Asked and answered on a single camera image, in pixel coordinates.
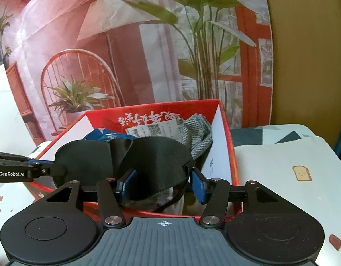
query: wooden cabinet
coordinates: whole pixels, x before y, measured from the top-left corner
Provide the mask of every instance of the wooden cabinet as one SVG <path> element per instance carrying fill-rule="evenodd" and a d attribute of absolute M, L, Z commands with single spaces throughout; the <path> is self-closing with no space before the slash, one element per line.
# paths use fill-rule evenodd
<path fill-rule="evenodd" d="M 17 62 L 12 63 L 6 72 L 19 113 L 33 138 L 33 141 L 36 145 L 39 145 L 46 141 L 46 139 L 35 117 L 33 108 L 31 107 L 31 104 L 26 96 L 24 86 L 18 72 Z"/>

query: white label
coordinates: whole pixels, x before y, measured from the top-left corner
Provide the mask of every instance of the white label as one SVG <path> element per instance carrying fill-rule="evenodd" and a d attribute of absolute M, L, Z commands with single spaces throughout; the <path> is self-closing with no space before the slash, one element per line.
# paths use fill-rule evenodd
<path fill-rule="evenodd" d="M 126 129 L 126 133 L 136 138 L 161 136 L 178 141 L 182 140 L 181 127 L 184 123 L 182 118 L 159 122 L 152 125 L 140 125 Z"/>
<path fill-rule="evenodd" d="M 20 177 L 20 176 L 25 176 L 24 172 L 21 173 L 15 173 L 15 172 L 0 172 L 0 176 L 15 176 L 15 177 Z"/>

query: ridged gray grip surface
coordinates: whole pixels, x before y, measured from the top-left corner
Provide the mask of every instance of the ridged gray grip surface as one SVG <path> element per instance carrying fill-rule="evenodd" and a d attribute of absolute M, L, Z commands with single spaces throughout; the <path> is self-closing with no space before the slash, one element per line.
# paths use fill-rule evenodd
<path fill-rule="evenodd" d="M 12 266 L 21 266 L 13 262 Z M 97 246 L 67 266 L 255 266 L 238 255 L 218 230 L 193 218 L 134 218 L 107 230 Z"/>

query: red and white box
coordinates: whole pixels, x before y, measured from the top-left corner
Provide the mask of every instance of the red and white box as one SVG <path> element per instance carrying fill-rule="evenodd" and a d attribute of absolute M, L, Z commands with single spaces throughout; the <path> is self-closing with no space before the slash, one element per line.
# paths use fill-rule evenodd
<path fill-rule="evenodd" d="M 221 178 L 229 181 L 232 185 L 239 185 L 235 152 L 225 110 L 222 102 L 216 99 L 145 104 L 86 112 L 54 139 L 38 155 L 37 159 L 53 161 L 56 151 L 61 146 L 74 140 L 83 139 L 96 128 L 106 128 L 126 134 L 127 128 L 177 118 L 187 120 L 195 113 L 202 114 L 209 121 L 212 128 L 213 143 L 205 158 L 201 169 L 202 173 L 208 179 Z M 50 192 L 56 188 L 50 177 L 40 177 L 32 184 L 41 190 Z M 98 220 L 96 203 L 86 203 L 85 212 Z M 132 210 L 128 210 L 124 214 L 126 216 L 129 214 L 142 217 L 174 216 Z"/>

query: chair illustration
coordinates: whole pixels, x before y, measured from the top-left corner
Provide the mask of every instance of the chair illustration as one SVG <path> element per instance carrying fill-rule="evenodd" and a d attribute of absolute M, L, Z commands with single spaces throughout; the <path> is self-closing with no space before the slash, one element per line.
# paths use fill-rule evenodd
<path fill-rule="evenodd" d="M 125 105 L 117 78 L 105 61 L 96 54 L 83 49 L 61 51 L 45 65 L 40 80 L 45 107 L 55 129 L 55 132 L 51 133 L 52 136 L 57 136 L 69 124 L 66 113 L 54 111 L 54 107 L 49 106 L 58 101 L 58 96 L 55 95 L 56 93 L 51 87 L 63 87 L 63 79 L 71 83 L 83 81 L 90 87 L 100 88 L 100 93 L 114 97 L 102 100 L 102 107 L 99 106 L 95 109 Z"/>

